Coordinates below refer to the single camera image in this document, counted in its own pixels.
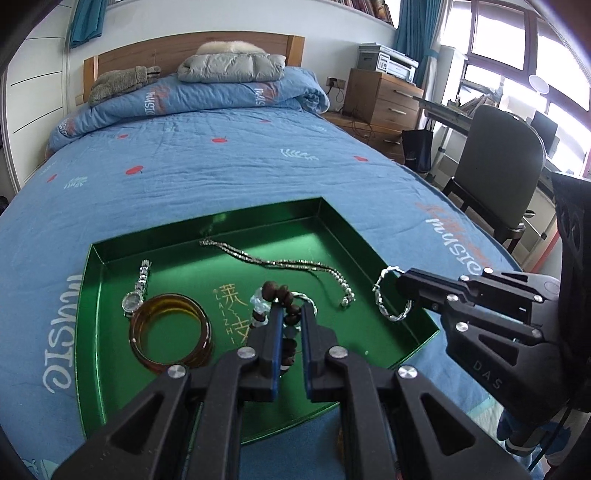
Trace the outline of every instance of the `teal curtain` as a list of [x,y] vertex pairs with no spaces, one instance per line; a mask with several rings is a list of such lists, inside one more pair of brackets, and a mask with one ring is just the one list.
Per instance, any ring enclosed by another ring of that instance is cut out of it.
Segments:
[[108,3],[108,0],[79,0],[70,29],[70,48],[102,35]]
[[418,62],[414,76],[418,86],[423,84],[428,58],[437,58],[431,44],[440,7],[441,0],[402,0],[400,3],[400,23],[394,48]]

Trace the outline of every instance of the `wooden headboard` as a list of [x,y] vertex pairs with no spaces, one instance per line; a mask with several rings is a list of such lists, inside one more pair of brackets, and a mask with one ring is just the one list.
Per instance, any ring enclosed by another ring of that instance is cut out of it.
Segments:
[[84,101],[88,101],[90,88],[99,75],[111,70],[125,70],[137,65],[158,65],[162,76],[177,71],[178,66],[197,48],[208,41],[242,40],[262,48],[267,53],[285,55],[286,65],[301,66],[304,37],[264,32],[195,32],[152,38],[95,55],[84,61]]

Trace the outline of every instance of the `green tray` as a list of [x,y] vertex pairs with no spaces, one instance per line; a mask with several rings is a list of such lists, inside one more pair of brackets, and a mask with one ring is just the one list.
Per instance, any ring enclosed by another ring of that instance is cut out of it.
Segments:
[[[331,265],[348,280],[356,301],[342,309],[343,291],[329,274],[245,264],[215,247],[200,247],[198,240],[204,237],[267,260],[305,259]],[[385,264],[323,199],[234,210],[105,240],[90,247],[77,312],[76,389],[87,437],[155,378],[133,356],[129,322],[121,310],[121,299],[132,290],[144,258],[152,261],[148,298],[181,293],[205,309],[215,341],[212,362],[245,341],[252,311],[249,299],[266,280],[310,296],[319,309],[319,324],[334,329],[341,345],[375,365],[400,363],[437,332],[421,309],[398,323],[379,313],[372,286]],[[405,302],[393,288],[393,278],[387,277],[382,292],[390,311],[400,312]],[[196,343],[199,328],[182,314],[162,318],[144,340],[148,356],[162,362],[182,358]],[[278,400],[245,406],[242,441],[278,433],[332,406],[306,399],[297,354],[296,363],[280,381]]]

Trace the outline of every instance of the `watch face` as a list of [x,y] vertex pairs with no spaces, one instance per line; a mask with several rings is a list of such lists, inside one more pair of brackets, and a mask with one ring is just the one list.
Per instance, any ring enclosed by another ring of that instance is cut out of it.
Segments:
[[143,302],[144,298],[142,294],[139,291],[132,291],[123,297],[121,306],[125,313],[133,313],[141,307]]

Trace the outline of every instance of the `amber bangle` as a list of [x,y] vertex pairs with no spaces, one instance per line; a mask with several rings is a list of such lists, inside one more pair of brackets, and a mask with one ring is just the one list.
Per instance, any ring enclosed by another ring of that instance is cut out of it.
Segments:
[[[199,320],[201,335],[195,348],[186,357],[170,364],[161,364],[147,358],[142,352],[142,334],[150,321],[163,313],[183,312]],[[160,374],[170,365],[181,364],[188,367],[207,365],[213,353],[212,324],[205,311],[196,301],[177,293],[165,293],[146,300],[134,313],[129,323],[129,344],[131,351],[144,367]]]

